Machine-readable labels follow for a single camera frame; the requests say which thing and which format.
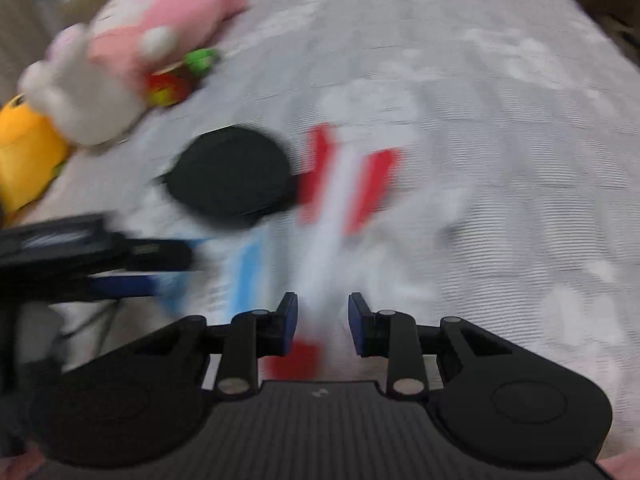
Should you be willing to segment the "yellow plush toy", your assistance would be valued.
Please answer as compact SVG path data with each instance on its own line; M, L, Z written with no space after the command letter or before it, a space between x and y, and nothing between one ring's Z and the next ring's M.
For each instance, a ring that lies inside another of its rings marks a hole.
M1 225L39 200L73 153L46 116L22 94L1 110Z

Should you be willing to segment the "white red rocket container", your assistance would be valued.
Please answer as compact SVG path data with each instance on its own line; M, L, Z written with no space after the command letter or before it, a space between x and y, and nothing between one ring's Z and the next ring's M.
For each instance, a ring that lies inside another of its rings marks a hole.
M339 139L329 124L312 127L308 141L307 170L297 194L302 240L291 285L298 321L288 355L267 361L272 379L318 377L348 296L347 245L382 202L401 161L398 148L369 151L361 139Z

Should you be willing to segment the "white patterned tablecloth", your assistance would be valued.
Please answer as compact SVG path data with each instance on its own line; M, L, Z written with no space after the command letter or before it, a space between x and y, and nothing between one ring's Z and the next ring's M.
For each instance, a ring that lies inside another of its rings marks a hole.
M160 176L199 134L265 129L294 164L322 122L398 148L380 211L320 289L321 379L380 377L346 299L424 324L455 315L596 382L639 443L639 73L574 0L250 0L182 105L79 152L32 221L107 211L129 232L201 237L186 310L218 322L245 235L177 205Z

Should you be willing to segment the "black blue round lid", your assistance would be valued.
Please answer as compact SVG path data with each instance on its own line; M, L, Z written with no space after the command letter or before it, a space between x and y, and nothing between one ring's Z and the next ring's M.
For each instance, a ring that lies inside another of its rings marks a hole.
M195 138L160 182L192 214L217 228L239 229L294 206L299 175L268 133L231 125Z

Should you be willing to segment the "pink white plush toy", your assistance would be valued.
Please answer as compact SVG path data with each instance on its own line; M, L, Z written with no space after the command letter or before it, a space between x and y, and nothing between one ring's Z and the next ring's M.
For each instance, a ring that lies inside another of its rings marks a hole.
M145 113L146 77L208 43L248 0L108 0L88 24L62 30L18 91L67 141L110 142Z

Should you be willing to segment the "red green yellow plush strawberry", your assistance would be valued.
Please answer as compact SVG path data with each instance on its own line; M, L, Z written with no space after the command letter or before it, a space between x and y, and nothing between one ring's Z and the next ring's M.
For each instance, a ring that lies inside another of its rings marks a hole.
M220 61L215 48L187 53L177 63L149 73L145 79L146 97L152 107L171 107L185 101Z

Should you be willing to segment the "blue white wipes packet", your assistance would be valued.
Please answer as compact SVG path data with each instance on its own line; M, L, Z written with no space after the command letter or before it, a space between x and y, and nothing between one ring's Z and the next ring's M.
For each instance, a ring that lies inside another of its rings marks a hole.
M272 244L264 226L235 240L191 240L190 270L157 274L156 299L167 315L201 315L209 325L240 313L273 309Z

